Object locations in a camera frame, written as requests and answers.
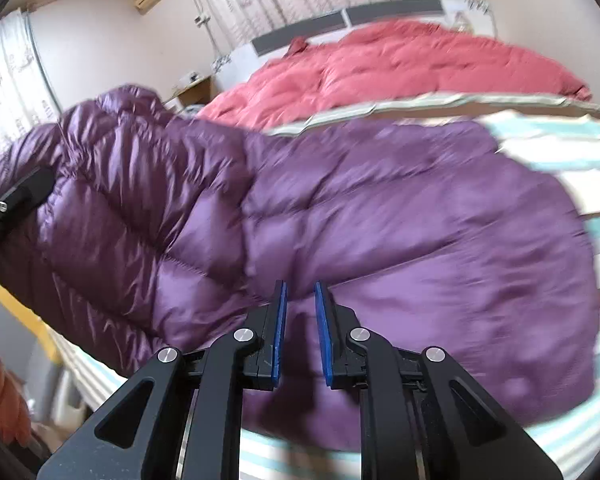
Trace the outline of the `side window curtain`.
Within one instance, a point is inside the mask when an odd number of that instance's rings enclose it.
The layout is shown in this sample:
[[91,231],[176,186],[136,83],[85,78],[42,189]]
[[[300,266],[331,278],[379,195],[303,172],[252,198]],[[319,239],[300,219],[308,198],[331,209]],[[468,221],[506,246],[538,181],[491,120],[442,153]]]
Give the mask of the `side window curtain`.
[[60,113],[38,56],[30,14],[12,11],[0,19],[0,154]]

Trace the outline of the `grey white bed headboard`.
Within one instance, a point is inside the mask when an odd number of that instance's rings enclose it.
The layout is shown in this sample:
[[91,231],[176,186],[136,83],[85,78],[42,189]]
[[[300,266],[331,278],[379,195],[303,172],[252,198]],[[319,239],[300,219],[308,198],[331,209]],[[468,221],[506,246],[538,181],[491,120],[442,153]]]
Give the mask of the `grey white bed headboard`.
[[296,38],[327,44],[352,30],[392,18],[411,18],[477,36],[498,36],[490,4],[484,0],[387,0],[351,6],[267,32],[219,58],[216,88],[226,91],[248,80],[266,62],[284,56]]

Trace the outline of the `striped bed sheet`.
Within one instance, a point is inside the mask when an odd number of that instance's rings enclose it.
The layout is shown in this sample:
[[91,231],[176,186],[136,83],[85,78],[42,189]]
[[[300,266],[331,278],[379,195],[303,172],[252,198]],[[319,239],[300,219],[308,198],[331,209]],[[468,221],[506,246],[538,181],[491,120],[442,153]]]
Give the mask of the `striped bed sheet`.
[[[264,456],[268,451],[249,451],[250,448],[279,448],[283,441],[290,441],[290,448],[298,451],[300,446],[309,448],[317,446],[333,450],[334,458],[341,463],[344,460],[356,460],[352,453],[360,447],[361,438],[358,436],[358,398],[351,393],[329,392],[318,377],[320,363],[318,351],[310,349],[312,342],[316,344],[315,314],[311,313],[309,288],[316,280],[328,281],[329,285],[338,292],[337,298],[347,300],[356,311],[361,321],[370,324],[374,330],[379,330],[385,337],[403,348],[419,350],[427,344],[442,344],[452,350],[471,373],[490,391],[512,415],[521,422],[530,425],[526,429],[540,447],[556,462],[566,479],[574,479],[592,462],[594,455],[600,450],[600,294],[591,296],[588,289],[580,294],[582,299],[576,304],[576,296],[567,296],[571,292],[571,282],[584,273],[589,278],[588,259],[576,266],[567,266],[566,259],[553,257],[542,262],[532,260],[532,267],[526,270],[530,278],[539,284],[534,285],[532,292],[545,292],[547,299],[535,298],[542,314],[525,314],[520,318],[521,326],[513,324],[515,318],[506,313],[504,308],[515,304],[513,300],[504,302],[501,307],[495,304],[480,307],[482,310],[471,311],[469,299],[460,298],[464,276],[454,274],[449,266],[431,268],[425,271],[429,263],[436,263],[437,246],[422,246],[422,253],[415,252],[422,243],[444,243],[448,235],[448,227],[442,221],[479,220],[481,217],[472,216],[478,212],[504,212],[497,228],[506,228],[503,234],[494,239],[485,235],[478,238],[478,245],[471,245],[468,234],[452,238],[449,246],[440,249],[452,249],[451,264],[460,258],[462,263],[472,264],[466,270],[475,273],[469,284],[479,286],[470,292],[490,292],[498,290],[496,278],[505,278],[504,272],[508,266],[505,263],[515,262],[509,254],[500,249],[514,247],[513,234],[524,234],[523,242],[529,242],[528,251],[532,251],[531,242],[558,241],[558,220],[550,220],[548,213],[550,201],[543,195],[533,195],[531,198],[517,200],[517,194],[523,191],[531,176],[535,182],[542,174],[550,177],[543,179],[552,185],[550,192],[555,194],[555,183],[559,182],[565,188],[565,193],[574,201],[573,209],[580,211],[582,218],[592,214],[593,219],[581,220],[582,230],[588,234],[588,240],[595,252],[595,267],[597,285],[600,285],[600,119],[593,118],[594,110],[587,105],[576,104],[577,117],[567,117],[564,111],[556,107],[552,99],[541,104],[550,104],[546,112],[540,116],[531,115],[531,98],[518,100],[518,96],[499,96],[485,94],[480,96],[451,96],[434,94],[421,98],[390,103],[390,107],[381,112],[397,112],[402,119],[380,120],[381,114],[362,117],[362,109],[370,106],[363,104],[336,108],[332,112],[316,114],[301,125],[302,121],[268,129],[253,129],[238,127],[238,133],[255,132],[256,141],[273,139],[276,142],[265,142],[265,147],[253,144],[260,150],[257,154],[256,166],[250,169],[251,184],[240,206],[264,206],[255,209],[255,216],[246,216],[240,212],[236,223],[230,230],[220,231],[220,240],[212,235],[207,244],[206,236],[211,235],[212,214],[204,212],[208,200],[204,194],[198,194],[197,203],[191,204],[184,212],[184,219],[190,222],[198,221],[201,216],[201,229],[189,239],[185,227],[185,254],[180,256],[178,242],[175,248],[166,246],[154,249],[147,245],[150,258],[156,255],[157,261],[166,263],[166,271],[158,272],[154,298],[146,301],[114,299],[116,288],[108,292],[113,285],[112,271],[122,271],[122,263],[118,263],[116,252],[110,252],[108,242],[100,242],[98,236],[105,228],[114,213],[112,206],[106,205],[104,191],[91,191],[87,183],[76,180],[79,185],[76,192],[69,191],[72,181],[67,181],[65,191],[57,192],[54,207],[59,211],[68,210],[68,214],[76,213],[80,218],[78,205],[87,207],[90,214],[87,220],[87,234],[96,234],[94,242],[74,243],[76,252],[70,256],[68,263],[57,263],[59,278],[57,278],[57,299],[45,300],[46,323],[52,326],[54,339],[64,337],[63,346],[72,344],[73,354],[83,352],[90,358],[67,358],[89,360],[92,364],[80,365],[90,370],[88,374],[97,377],[104,385],[110,382],[117,386],[122,379],[114,379],[114,372],[100,374],[108,366],[119,376],[131,375],[135,367],[148,359],[148,352],[155,351],[154,347],[172,344],[182,350],[198,349],[208,346],[212,340],[229,327],[237,325],[244,316],[240,308],[251,301],[261,300],[263,292],[270,292],[276,278],[288,280],[290,285],[290,321],[289,333],[286,336],[288,350],[285,350],[286,360],[283,364],[283,387],[278,393],[247,393],[245,398],[245,422],[247,439],[247,463],[259,464],[246,466],[251,468],[268,468],[282,473],[282,458]],[[567,104],[562,100],[558,104]],[[398,148],[412,145],[411,133],[447,132],[453,131],[468,134],[468,145],[456,147],[457,141],[449,148],[437,148],[433,140],[424,155],[430,158],[423,160],[422,156],[412,157],[411,151],[398,156]],[[349,185],[340,173],[335,174],[336,193],[328,191],[323,202],[322,196],[317,195],[315,202],[296,204],[295,185],[304,184],[306,177],[314,174],[302,174],[309,163],[298,158],[302,153],[296,153],[296,146],[307,146],[306,141],[321,141],[324,136],[326,145],[318,144],[320,148],[336,148],[336,155],[342,156],[349,170],[352,168],[353,185]],[[415,170],[415,162],[437,162],[438,151],[442,155],[452,155],[451,148],[480,148],[480,153],[488,152],[487,162],[500,162],[503,168],[495,168],[494,177],[468,188],[469,193],[477,190],[485,192],[486,197],[471,194],[468,206],[460,200],[452,200],[452,184],[464,184],[466,177],[452,174],[452,180],[443,187],[441,198],[428,198],[428,181],[417,184],[417,174],[407,174],[407,180],[375,184],[368,181],[372,187],[360,186],[358,183],[359,169],[362,177],[370,177],[372,165],[371,148],[366,148],[367,137],[371,141],[381,140],[380,148],[389,150],[381,152],[386,162],[397,163],[397,170]],[[396,193],[391,190],[396,186]],[[238,281],[226,284],[220,278],[212,278],[212,263],[220,264],[220,249],[234,247],[234,238],[244,243],[243,265],[237,268],[242,272],[238,278],[243,278],[242,289]],[[479,336],[479,325],[488,319],[486,315],[496,315],[489,321],[502,321],[504,327],[512,329],[507,339],[498,340],[498,336],[488,338],[480,336],[476,341],[470,341],[469,335]],[[500,362],[495,350],[489,351],[487,346],[494,345],[498,351],[518,349],[517,339],[525,337],[529,328],[524,325],[526,319],[543,321],[544,332],[538,328],[535,335],[540,336],[540,342],[547,339],[551,349],[559,352],[562,362],[547,354],[545,361],[539,361],[536,356],[532,370],[538,373],[555,373],[555,378],[548,382],[540,382],[544,377],[534,378],[528,396],[522,397],[522,392],[510,394],[505,391],[506,384],[498,376],[499,372],[507,372]],[[99,406],[114,391],[113,386],[98,386],[95,378],[87,379],[87,372],[74,370],[82,386],[79,386],[87,396],[91,396],[93,406]]]

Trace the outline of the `purple quilted down jacket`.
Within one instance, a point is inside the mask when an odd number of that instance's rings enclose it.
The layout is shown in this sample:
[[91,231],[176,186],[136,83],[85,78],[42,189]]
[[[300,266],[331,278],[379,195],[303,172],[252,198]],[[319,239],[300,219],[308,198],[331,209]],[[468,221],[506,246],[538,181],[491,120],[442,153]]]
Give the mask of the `purple quilted down jacket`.
[[351,451],[358,400],[322,374],[314,286],[395,346],[451,353],[524,425],[594,391],[600,295],[576,206],[475,122],[354,120],[267,136],[122,87],[0,155],[0,196],[50,197],[0,244],[0,283],[121,376],[206,348],[288,286],[282,381],[253,431]]

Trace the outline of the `pink red duvet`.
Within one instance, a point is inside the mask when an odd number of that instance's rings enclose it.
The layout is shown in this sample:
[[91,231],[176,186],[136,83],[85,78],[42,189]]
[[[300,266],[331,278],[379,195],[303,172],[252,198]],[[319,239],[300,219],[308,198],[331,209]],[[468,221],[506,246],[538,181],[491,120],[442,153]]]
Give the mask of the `pink red duvet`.
[[585,81],[532,50],[401,18],[327,44],[296,38],[284,56],[220,93],[200,114],[212,122],[268,129],[337,107],[430,92],[592,98]]

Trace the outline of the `wooden desk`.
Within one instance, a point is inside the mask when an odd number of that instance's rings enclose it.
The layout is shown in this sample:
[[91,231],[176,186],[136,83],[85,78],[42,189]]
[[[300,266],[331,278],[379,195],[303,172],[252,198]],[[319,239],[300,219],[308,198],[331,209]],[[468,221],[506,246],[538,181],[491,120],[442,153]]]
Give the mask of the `wooden desk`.
[[212,75],[197,78],[188,86],[175,90],[173,96],[164,102],[168,110],[180,112],[190,106],[206,106],[215,97],[215,85]]

